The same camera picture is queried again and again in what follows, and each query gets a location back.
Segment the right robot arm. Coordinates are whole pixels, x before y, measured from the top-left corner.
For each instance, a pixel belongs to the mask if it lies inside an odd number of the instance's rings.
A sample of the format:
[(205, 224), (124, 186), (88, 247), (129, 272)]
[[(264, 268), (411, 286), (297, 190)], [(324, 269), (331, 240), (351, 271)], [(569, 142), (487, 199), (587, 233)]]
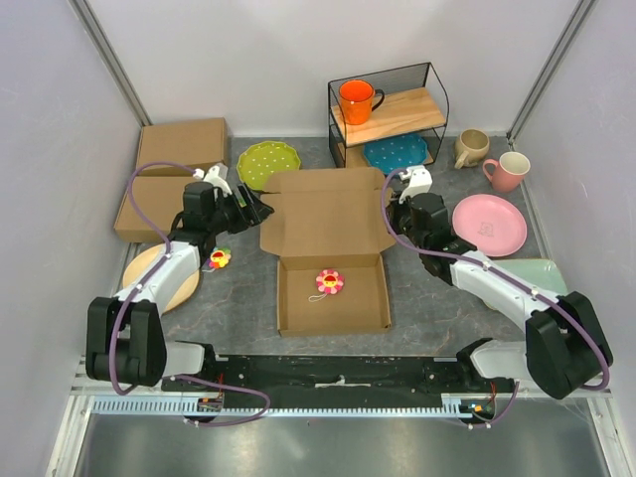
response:
[(436, 194), (382, 200), (380, 214), (388, 233), (429, 274), (490, 303), (524, 334), (521, 341), (482, 338), (466, 347), (467, 359), (454, 369), (462, 389), (478, 391), (490, 379), (531, 381), (563, 399), (608, 388), (613, 356), (587, 296), (551, 292), (496, 264), (453, 231)]

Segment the pink flower toy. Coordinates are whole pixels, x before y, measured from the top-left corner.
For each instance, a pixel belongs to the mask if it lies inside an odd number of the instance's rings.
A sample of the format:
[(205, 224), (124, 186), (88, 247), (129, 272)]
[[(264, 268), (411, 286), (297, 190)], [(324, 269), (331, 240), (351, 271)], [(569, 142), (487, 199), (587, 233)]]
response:
[(327, 296), (338, 294), (345, 284), (344, 276), (335, 269), (323, 269), (315, 277), (317, 294), (308, 297), (309, 302), (320, 301)]

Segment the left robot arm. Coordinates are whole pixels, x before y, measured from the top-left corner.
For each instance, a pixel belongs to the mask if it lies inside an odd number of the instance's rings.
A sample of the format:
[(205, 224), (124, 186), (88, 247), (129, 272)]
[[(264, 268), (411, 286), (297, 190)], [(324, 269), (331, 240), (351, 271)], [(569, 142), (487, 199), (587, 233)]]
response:
[(183, 210), (158, 255), (140, 278), (112, 297), (97, 297), (87, 310), (85, 369), (96, 381), (109, 381), (125, 395), (153, 387), (163, 378), (183, 375), (197, 391), (218, 379), (210, 347), (168, 343), (161, 317), (183, 283), (203, 266), (217, 235), (238, 234), (264, 222), (274, 208), (245, 185), (223, 192), (219, 186), (194, 182), (186, 186)]

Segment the large cardboard box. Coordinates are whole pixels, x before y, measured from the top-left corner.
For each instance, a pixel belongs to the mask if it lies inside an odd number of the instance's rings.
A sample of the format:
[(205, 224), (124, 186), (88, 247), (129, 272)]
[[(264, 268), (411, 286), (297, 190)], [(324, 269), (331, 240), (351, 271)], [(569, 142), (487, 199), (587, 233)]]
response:
[[(267, 180), (261, 199), (274, 213), (260, 226), (260, 247), (278, 258), (281, 336), (391, 329), (382, 253), (395, 241), (380, 214), (384, 181), (375, 168), (277, 172)], [(323, 269), (340, 272), (344, 288), (309, 302)]]

